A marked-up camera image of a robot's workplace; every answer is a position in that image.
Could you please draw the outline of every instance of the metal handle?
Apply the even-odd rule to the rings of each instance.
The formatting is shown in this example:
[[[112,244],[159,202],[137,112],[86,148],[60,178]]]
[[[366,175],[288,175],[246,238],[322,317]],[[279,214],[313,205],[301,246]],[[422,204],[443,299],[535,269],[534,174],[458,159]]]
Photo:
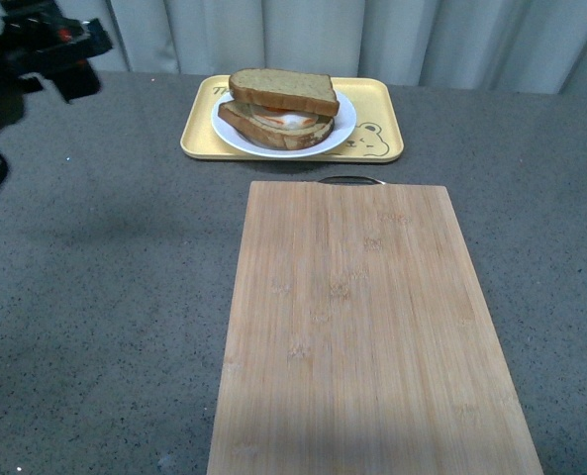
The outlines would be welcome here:
[[[385,181],[370,178],[369,176],[341,175],[327,176],[318,180],[318,183],[327,185],[385,185]]]

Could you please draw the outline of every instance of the white curtain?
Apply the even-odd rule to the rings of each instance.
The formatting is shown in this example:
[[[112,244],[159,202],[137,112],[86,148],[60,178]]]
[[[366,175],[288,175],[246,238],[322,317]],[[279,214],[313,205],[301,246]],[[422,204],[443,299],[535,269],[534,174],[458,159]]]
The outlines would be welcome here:
[[[269,66],[587,97],[587,0],[57,0],[99,18],[99,70]]]

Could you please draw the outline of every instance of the sandwich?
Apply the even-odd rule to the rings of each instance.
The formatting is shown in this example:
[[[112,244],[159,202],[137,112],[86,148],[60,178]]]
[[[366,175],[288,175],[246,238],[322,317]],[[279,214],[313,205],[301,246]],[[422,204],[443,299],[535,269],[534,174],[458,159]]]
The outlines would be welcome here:
[[[230,76],[233,97],[218,117],[251,142],[299,150],[324,141],[333,131],[340,102],[328,74],[283,69],[241,69]]]

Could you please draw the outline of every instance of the sandwich filling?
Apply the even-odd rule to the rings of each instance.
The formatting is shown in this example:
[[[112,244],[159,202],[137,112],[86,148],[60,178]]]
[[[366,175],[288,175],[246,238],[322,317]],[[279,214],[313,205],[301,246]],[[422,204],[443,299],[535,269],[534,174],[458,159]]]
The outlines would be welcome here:
[[[251,115],[259,122],[283,131],[299,131],[317,124],[319,116],[309,112],[289,111],[250,104]]]

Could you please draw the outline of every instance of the bamboo cutting board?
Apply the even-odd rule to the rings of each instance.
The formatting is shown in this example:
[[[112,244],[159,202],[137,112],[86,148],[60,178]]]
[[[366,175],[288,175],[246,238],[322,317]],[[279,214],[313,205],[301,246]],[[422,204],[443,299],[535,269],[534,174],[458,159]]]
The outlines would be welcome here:
[[[446,189],[252,183],[208,474],[540,473]]]

